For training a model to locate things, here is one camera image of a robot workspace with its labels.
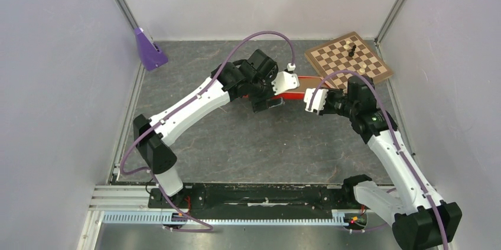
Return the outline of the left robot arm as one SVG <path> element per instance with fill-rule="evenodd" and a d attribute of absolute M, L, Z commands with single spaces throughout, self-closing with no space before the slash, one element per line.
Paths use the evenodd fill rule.
<path fill-rule="evenodd" d="M 188 96 L 172 107 L 150 118 L 137 116 L 134 121 L 134 147 L 147 164 L 153 179 L 163 189 L 163 201 L 179 207 L 185 201 L 183 182 L 177 173 L 177 157 L 171 145 L 193 124 L 213 110 L 242 97 L 247 97 L 254 112 L 279 106 L 278 95 L 288 90 L 287 81 L 297 84 L 295 64 L 284 71 L 262 50 L 248 59 L 226 61 Z"/>

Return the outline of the orange picture frame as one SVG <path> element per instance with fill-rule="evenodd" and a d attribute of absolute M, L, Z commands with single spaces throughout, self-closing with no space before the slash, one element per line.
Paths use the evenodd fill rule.
<path fill-rule="evenodd" d="M 273 78 L 276 74 L 271 74 L 270 76 L 265 77 L 254 77 L 249 82 L 239 83 L 233 89 L 229 90 L 229 94 L 231 99 L 235 98 L 248 98 L 248 93 L 252 90 L 252 86 L 254 85 L 271 85 Z M 294 90 L 289 90 L 285 93 L 282 93 L 278 97 L 282 97 L 285 100 L 302 100 L 304 98 L 304 93 L 295 93 Z"/>

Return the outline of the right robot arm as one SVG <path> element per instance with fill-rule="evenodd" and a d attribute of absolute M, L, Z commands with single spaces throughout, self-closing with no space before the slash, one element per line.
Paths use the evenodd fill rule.
<path fill-rule="evenodd" d="M 318 85 L 307 90 L 304 101 L 308 112 L 348 118 L 382 163 L 398 194 L 394 196 L 368 176 L 359 175 L 345 179 L 342 202 L 372 210 L 391 227 L 401 249 L 448 249 L 462 211 L 456 202 L 447 203 L 420 171 L 371 78 L 353 73 L 347 90 Z"/>

